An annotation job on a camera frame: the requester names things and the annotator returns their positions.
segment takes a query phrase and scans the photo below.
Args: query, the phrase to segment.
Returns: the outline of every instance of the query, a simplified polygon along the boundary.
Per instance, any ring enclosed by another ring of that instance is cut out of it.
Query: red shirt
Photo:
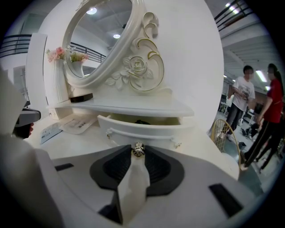
[[[283,95],[282,85],[277,79],[271,81],[270,90],[268,91],[267,96],[272,98],[273,101],[264,114],[264,120],[268,122],[279,123],[283,107]]]

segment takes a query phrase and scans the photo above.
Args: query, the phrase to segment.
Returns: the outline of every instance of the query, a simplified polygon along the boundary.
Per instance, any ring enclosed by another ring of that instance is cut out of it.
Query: fluorescent light
[[[264,77],[263,73],[261,70],[257,70],[256,71],[257,75],[259,76],[260,80],[262,80],[263,82],[267,82],[266,78]]]
[[[118,39],[118,38],[120,38],[121,36],[120,36],[119,34],[115,34],[115,35],[113,35],[113,37],[114,37],[115,39]]]
[[[233,11],[233,12],[234,12],[234,14],[239,13],[239,11],[238,11],[237,9],[235,9],[233,6],[231,6],[231,7],[230,7],[230,10],[231,10],[231,11]]]
[[[95,14],[96,12],[97,12],[97,9],[95,7],[92,7],[86,13],[87,14]]]

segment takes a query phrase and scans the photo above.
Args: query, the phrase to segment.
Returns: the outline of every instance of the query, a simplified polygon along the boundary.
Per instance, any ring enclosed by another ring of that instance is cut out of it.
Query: railing
[[[235,0],[215,17],[215,22],[220,32],[252,13],[243,0]]]
[[[0,58],[27,53],[29,44],[31,41],[30,34],[20,34],[4,37],[1,48],[0,48]]]
[[[31,36],[32,35],[30,34],[21,34],[4,37],[0,48],[0,58],[9,55],[27,53],[31,41]],[[75,47],[76,51],[86,53],[88,55],[88,59],[91,61],[102,63],[106,58],[105,55],[102,55],[101,53],[96,52],[90,48],[73,42],[70,44],[71,47]]]
[[[71,42],[70,46],[75,48],[75,50],[78,52],[87,54],[89,60],[102,63],[106,58],[105,55],[102,55],[101,53],[96,52],[90,48],[84,47],[82,45]]]

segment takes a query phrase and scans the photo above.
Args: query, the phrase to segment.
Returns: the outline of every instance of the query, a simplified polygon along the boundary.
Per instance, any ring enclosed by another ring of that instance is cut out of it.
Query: drawer
[[[149,123],[137,124],[141,120]],[[98,116],[102,133],[116,146],[142,142],[145,145],[180,151],[194,123],[189,118],[183,124],[182,118],[142,117],[123,114]]]

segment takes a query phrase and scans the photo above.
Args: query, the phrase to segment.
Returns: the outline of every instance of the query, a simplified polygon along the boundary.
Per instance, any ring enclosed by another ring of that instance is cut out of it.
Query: black pants
[[[257,160],[261,159],[262,156],[271,149],[266,161],[262,164],[261,169],[264,169],[272,156],[277,152],[277,148],[279,146],[280,140],[284,137],[284,120],[277,125],[276,131],[272,134],[271,139],[269,140],[267,146],[263,149],[263,151],[257,156]]]
[[[277,126],[278,126],[278,123],[263,121],[262,129],[259,132],[259,135],[256,141],[250,147],[249,151],[244,154],[245,159],[246,159],[246,163],[244,165],[245,167],[248,167],[254,161],[254,159],[259,154],[259,151],[261,150],[262,146],[266,143],[269,137],[274,133]]]
[[[242,114],[243,114],[243,111],[240,110],[234,104],[232,104],[231,109],[228,113],[227,122],[231,126],[233,131],[236,129],[236,126],[237,126]]]

